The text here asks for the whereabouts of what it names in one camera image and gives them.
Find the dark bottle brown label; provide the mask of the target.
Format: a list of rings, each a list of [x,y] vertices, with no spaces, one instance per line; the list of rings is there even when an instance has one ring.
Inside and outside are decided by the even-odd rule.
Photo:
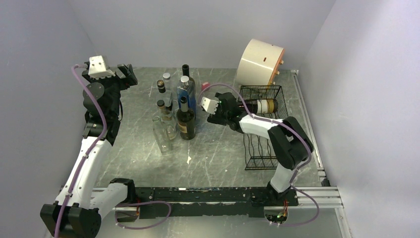
[[[188,106],[188,99],[185,96],[180,98],[180,108],[177,111],[177,123],[180,136],[184,140],[192,140],[195,135],[195,114]]]

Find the brown bottle gold foil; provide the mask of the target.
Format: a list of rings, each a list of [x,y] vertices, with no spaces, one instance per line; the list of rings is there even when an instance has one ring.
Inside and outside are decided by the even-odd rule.
[[[276,99],[248,99],[243,104],[242,101],[237,102],[238,107],[253,114],[272,114],[278,111],[278,101]]]

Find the clear bottle gold label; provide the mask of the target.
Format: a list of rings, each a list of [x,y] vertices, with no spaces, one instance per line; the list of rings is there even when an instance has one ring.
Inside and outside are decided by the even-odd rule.
[[[165,82],[163,80],[157,81],[158,94],[156,96],[156,102],[159,100],[164,101],[164,105],[167,109],[172,111],[173,109],[173,93],[169,89],[166,89]]]

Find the blue square bottle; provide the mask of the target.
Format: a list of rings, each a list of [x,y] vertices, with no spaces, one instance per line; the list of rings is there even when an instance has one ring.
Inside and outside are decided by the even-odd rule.
[[[196,86],[195,82],[186,75],[181,76],[180,81],[177,84],[177,101],[178,106],[181,108],[181,98],[186,97],[188,107],[191,108],[194,112],[195,119],[197,117],[196,112]]]

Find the clear bottle white label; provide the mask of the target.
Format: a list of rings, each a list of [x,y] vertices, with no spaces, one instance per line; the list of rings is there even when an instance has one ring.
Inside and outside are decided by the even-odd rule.
[[[164,100],[158,100],[157,107],[159,109],[160,119],[165,124],[165,130],[168,138],[170,140],[174,140],[178,134],[174,113],[165,106]]]

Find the green wine bottle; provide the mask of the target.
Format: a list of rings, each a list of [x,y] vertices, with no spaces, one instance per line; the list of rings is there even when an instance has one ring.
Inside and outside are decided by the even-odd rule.
[[[188,64],[182,65],[181,69],[182,69],[183,76],[188,76],[191,81],[195,82],[193,77],[190,75],[190,68]]]

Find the clear plain bottle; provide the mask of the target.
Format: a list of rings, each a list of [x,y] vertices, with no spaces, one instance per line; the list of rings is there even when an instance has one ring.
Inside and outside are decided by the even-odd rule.
[[[152,122],[153,133],[160,152],[163,155],[170,154],[172,150],[172,144],[167,134],[166,124],[161,120],[159,116],[154,116],[152,118]]]

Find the clear bottle silver cap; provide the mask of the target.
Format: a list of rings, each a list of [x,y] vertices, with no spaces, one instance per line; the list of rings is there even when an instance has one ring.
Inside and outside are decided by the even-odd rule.
[[[180,76],[178,76],[177,74],[170,74],[169,72],[166,72],[162,75],[162,78],[165,84],[166,91],[171,92],[173,100],[177,102],[177,87],[180,82]]]

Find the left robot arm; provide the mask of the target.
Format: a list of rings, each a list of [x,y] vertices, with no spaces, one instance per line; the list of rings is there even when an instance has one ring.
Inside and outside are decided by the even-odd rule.
[[[102,219],[117,205],[138,201],[133,180],[115,178],[93,196],[100,166],[114,145],[122,118],[121,91],[137,85],[130,64],[115,71],[99,69],[98,63],[76,65],[83,69],[77,80],[83,87],[85,128],[78,158],[71,174],[52,204],[44,204],[41,219],[55,238],[94,238]]]

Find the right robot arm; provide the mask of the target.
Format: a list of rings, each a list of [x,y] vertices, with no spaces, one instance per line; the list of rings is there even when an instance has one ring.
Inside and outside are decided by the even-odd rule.
[[[209,114],[208,122],[270,141],[278,165],[267,185],[267,199],[272,205],[280,205],[286,199],[286,191],[291,188],[297,170],[311,159],[312,142],[295,117],[264,118],[240,107],[232,93],[216,93],[215,97],[214,100],[201,97],[200,106]]]

